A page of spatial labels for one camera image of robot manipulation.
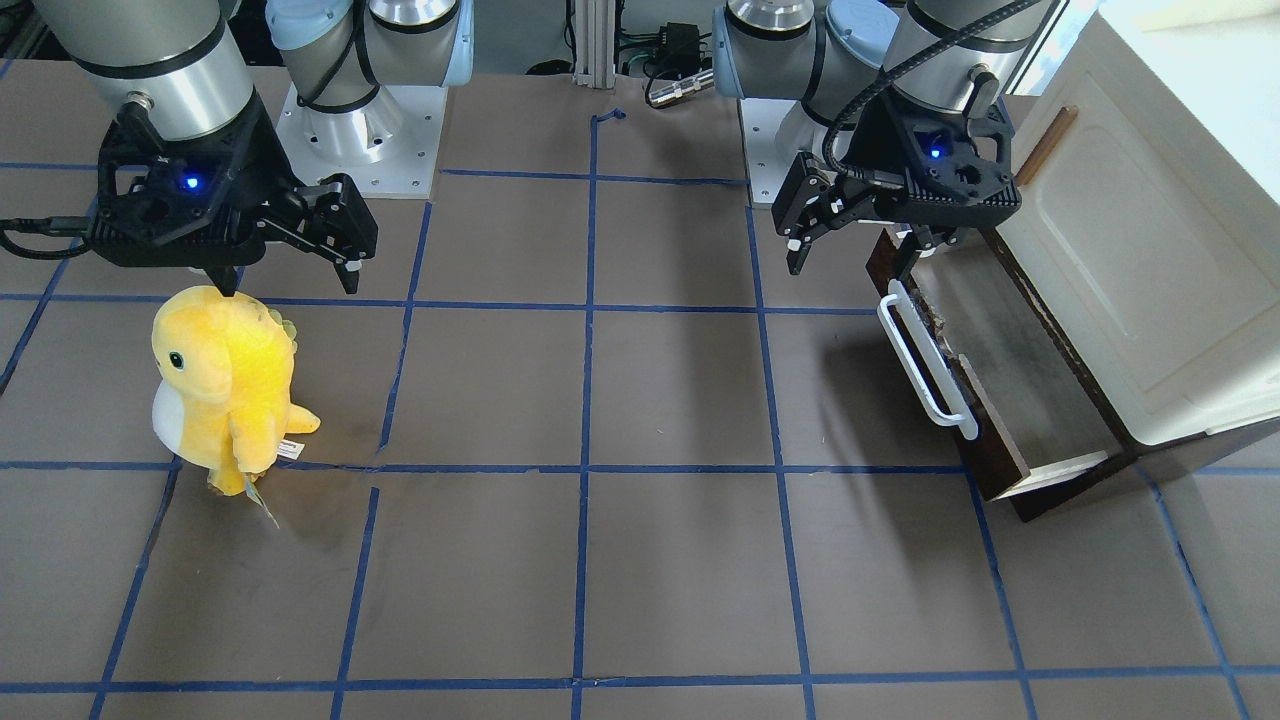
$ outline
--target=open drawer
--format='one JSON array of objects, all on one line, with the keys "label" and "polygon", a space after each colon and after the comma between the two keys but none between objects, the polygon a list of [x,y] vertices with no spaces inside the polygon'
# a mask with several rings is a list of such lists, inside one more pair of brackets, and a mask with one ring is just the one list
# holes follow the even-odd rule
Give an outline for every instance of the open drawer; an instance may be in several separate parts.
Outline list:
[{"label": "open drawer", "polygon": [[1076,369],[982,237],[916,263],[905,286],[891,281],[895,252],[882,233],[867,264],[884,297],[881,322],[891,342],[905,343],[899,356],[925,411],[955,427],[984,498],[1071,480],[1121,452]]}]

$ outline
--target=brown cabinet handle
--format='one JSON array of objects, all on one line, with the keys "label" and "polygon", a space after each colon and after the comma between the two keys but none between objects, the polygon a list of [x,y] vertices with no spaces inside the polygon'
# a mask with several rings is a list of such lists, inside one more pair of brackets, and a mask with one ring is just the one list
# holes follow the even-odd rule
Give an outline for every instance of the brown cabinet handle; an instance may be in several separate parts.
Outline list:
[{"label": "brown cabinet handle", "polygon": [[1048,156],[1057,147],[1057,143],[1062,141],[1062,136],[1066,131],[1071,128],[1075,123],[1075,118],[1079,117],[1080,109],[1075,105],[1068,105],[1057,111],[1053,122],[1048,124],[1048,129],[1041,136],[1039,142],[1032,149],[1032,154],[1027,156],[1023,167],[1018,169],[1018,184],[1020,187],[1027,187],[1030,184],[1032,179],[1039,173],[1041,168],[1048,160]]}]

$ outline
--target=yellow stuffed toy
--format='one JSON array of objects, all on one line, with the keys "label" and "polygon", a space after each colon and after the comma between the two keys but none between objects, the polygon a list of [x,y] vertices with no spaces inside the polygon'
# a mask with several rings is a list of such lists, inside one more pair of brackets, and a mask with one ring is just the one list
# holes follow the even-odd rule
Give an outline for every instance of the yellow stuffed toy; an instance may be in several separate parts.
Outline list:
[{"label": "yellow stuffed toy", "polygon": [[293,323],[237,292],[202,286],[179,292],[156,313],[151,351],[163,380],[151,406],[160,442],[209,468],[209,484],[242,492],[275,462],[285,433],[310,433],[320,419],[289,402]]}]

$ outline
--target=white mounting plate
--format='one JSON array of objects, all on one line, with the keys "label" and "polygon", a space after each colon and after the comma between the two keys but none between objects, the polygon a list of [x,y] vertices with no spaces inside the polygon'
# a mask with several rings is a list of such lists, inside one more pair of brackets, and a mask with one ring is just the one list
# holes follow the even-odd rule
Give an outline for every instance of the white mounting plate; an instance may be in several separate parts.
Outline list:
[{"label": "white mounting plate", "polygon": [[356,181],[364,197],[426,200],[431,197],[435,178],[435,159],[440,150],[440,131],[444,126],[444,106],[449,91],[445,87],[387,86],[408,117],[416,152],[384,158],[371,165],[337,167],[321,159],[311,149],[302,128],[298,92],[292,85],[284,99],[284,110],[275,132],[293,165],[293,173],[302,182],[314,184],[334,173],[347,173]]},{"label": "white mounting plate", "polygon": [[795,100],[763,100],[745,97],[739,101],[739,119],[742,122],[742,151],[746,155],[746,174],[751,181],[751,206],[771,208],[778,188],[787,177],[795,154],[778,154],[774,136],[796,104]]}]

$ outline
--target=white toy belly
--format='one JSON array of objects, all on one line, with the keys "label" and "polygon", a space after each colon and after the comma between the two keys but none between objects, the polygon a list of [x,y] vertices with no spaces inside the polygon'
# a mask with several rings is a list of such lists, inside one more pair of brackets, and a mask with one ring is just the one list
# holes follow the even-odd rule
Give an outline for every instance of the white toy belly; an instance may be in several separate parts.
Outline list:
[{"label": "white toy belly", "polygon": [[160,380],[156,398],[151,402],[151,429],[170,452],[177,454],[182,445],[182,424],[186,416],[187,409],[182,396],[173,386]]}]

